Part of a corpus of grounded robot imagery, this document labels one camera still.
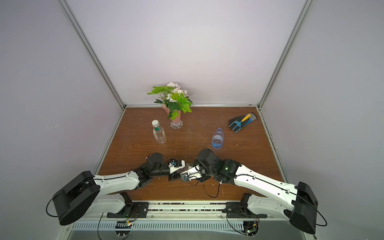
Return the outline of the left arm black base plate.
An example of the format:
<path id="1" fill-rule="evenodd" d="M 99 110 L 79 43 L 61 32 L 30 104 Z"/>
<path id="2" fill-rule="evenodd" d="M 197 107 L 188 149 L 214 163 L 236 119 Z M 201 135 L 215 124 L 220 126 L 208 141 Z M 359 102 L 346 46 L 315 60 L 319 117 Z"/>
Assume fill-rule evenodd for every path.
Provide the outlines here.
<path id="1" fill-rule="evenodd" d="M 147 217 L 149 209 L 148 202 L 132 202 L 128 203 L 123 209 L 117 214 L 108 213 L 107 218 L 139 218 L 144 219 Z"/>

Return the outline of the blue label water bottle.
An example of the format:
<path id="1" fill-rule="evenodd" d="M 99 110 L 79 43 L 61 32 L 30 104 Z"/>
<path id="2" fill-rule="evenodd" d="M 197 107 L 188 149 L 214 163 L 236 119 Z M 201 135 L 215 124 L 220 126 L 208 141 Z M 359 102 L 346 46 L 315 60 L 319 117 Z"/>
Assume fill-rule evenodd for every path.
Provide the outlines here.
<path id="1" fill-rule="evenodd" d="M 214 149 L 220 149 L 224 143 L 224 132 L 222 128 L 218 128 L 212 136 L 212 147 Z"/>

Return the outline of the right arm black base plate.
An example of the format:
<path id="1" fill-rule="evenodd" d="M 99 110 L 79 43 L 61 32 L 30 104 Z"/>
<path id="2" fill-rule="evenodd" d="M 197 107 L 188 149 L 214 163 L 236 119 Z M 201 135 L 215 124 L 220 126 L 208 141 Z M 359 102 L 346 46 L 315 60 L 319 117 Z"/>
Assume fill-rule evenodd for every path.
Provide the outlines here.
<path id="1" fill-rule="evenodd" d="M 246 204 L 240 202 L 227 202 L 222 213 L 226 214 L 229 219 L 266 219 L 268 217 L 266 214 L 254 214 L 247 208 Z"/>

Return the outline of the white bottle cap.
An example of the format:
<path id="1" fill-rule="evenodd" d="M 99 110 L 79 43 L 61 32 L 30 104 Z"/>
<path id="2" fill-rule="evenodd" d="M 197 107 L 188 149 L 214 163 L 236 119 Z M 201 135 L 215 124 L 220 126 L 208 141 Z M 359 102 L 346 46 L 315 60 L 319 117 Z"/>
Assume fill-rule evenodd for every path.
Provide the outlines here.
<path id="1" fill-rule="evenodd" d="M 153 127 L 156 128 L 156 127 L 158 127 L 159 125 L 160 125 L 160 123 L 159 123 L 158 120 L 153 120 L 153 121 L 152 121 L 152 126 L 153 126 Z"/>

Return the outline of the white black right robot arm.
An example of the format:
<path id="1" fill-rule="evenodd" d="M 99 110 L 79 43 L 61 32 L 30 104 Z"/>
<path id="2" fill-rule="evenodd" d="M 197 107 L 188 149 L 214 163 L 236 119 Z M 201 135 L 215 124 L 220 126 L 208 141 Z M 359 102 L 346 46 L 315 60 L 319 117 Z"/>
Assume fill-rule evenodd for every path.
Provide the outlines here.
<path id="1" fill-rule="evenodd" d="M 316 233 L 318 200 L 308 184 L 299 182 L 294 185 L 274 180 L 235 160 L 221 160 L 210 149 L 204 149 L 183 173 L 182 179 L 200 180 L 203 183 L 210 178 L 222 184 L 250 189 L 275 200 L 294 227 L 307 234 Z"/>

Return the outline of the green label clear bottle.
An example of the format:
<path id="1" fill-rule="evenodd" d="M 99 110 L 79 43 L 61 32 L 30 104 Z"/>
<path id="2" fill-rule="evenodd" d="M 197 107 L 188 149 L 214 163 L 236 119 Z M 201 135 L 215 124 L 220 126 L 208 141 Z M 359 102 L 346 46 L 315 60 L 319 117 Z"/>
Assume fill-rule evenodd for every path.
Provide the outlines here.
<path id="1" fill-rule="evenodd" d="M 161 125 L 159 125 L 156 128 L 153 127 L 153 135 L 158 144 L 165 144 L 167 142 L 165 130 Z"/>

